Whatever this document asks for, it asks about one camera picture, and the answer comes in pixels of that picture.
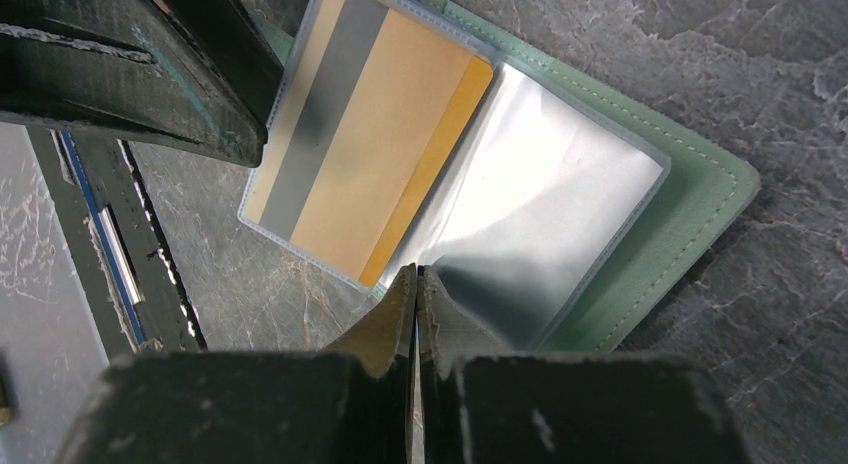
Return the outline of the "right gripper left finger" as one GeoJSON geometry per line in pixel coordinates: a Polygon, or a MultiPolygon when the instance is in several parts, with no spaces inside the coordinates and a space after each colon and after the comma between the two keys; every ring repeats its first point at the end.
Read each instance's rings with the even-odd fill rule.
{"type": "Polygon", "coordinates": [[[144,353],[115,361],[61,463],[406,463],[417,270],[317,351],[144,353]]]}

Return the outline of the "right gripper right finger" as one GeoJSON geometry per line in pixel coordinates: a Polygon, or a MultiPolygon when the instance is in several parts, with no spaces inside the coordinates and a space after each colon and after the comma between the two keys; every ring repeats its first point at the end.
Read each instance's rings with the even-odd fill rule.
{"type": "Polygon", "coordinates": [[[417,270],[429,463],[746,463],[725,399],[698,363],[657,353],[520,353],[417,270]]]}

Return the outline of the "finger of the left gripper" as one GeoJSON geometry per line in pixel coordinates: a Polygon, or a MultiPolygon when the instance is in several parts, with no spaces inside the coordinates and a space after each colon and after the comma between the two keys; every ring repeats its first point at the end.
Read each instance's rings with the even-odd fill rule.
{"type": "Polygon", "coordinates": [[[241,0],[1,0],[5,122],[253,168],[283,71],[241,0]]]}

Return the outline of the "orange card with stripe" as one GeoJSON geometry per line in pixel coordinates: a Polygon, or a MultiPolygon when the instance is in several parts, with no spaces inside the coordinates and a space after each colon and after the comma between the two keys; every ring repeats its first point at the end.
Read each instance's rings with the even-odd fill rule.
{"type": "Polygon", "coordinates": [[[375,286],[495,74],[494,48],[420,0],[310,0],[240,219],[375,286]]]}

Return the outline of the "green card holder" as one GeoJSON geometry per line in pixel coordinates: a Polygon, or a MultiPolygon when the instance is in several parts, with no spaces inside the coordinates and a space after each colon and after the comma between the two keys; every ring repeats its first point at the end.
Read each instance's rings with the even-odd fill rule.
{"type": "Polygon", "coordinates": [[[444,0],[495,74],[381,279],[432,268],[510,350],[605,352],[756,193],[741,159],[444,0]]]}

